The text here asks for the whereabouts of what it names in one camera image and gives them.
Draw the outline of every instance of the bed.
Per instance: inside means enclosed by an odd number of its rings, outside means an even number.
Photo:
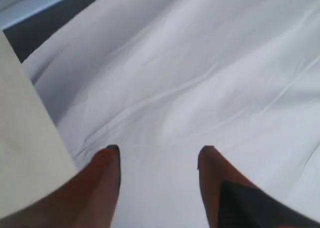
[[[207,227],[204,145],[320,222],[320,0],[97,0],[23,63],[79,169],[121,150],[118,228]]]

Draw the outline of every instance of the white bedsheet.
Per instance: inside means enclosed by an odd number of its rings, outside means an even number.
[[[116,228],[207,227],[198,152],[320,221],[320,0],[98,0],[24,63],[79,168],[121,149]]]

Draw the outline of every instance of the wrinkled sheet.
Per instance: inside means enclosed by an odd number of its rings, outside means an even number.
[[[98,0],[24,63],[77,166],[121,148],[116,228],[208,227],[217,149],[320,221],[320,0]]]

